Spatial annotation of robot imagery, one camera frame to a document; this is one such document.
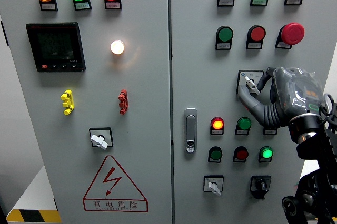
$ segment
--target lightning bolt symbol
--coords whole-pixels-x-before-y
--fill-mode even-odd
[[[115,184],[111,187],[111,189],[109,191],[106,191],[106,195],[105,196],[108,196],[111,193],[112,188],[114,188],[115,185],[117,185],[117,183],[122,178],[122,177],[119,177],[119,178],[108,179],[110,177],[110,175],[114,172],[114,170],[115,170],[115,168],[112,167],[110,169],[109,173],[106,175],[105,179],[103,180],[103,183],[110,182],[110,181],[115,181]]]

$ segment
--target yellow terminal connector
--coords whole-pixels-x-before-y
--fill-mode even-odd
[[[66,90],[61,95],[61,100],[63,101],[62,105],[66,109],[63,111],[64,115],[69,115],[75,108],[74,99],[73,99],[73,92],[71,90]]]

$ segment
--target red terminal connector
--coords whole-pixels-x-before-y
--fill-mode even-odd
[[[120,114],[123,115],[128,110],[127,91],[125,89],[121,90],[118,100],[120,101]]]

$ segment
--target black display screen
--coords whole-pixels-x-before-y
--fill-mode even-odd
[[[68,33],[37,33],[37,40],[44,59],[74,59]]]
[[[85,71],[78,23],[29,23],[26,28],[38,72]]]

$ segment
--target warning triangle sign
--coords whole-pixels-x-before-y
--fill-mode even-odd
[[[106,156],[83,197],[86,211],[147,212],[148,202],[113,156]]]

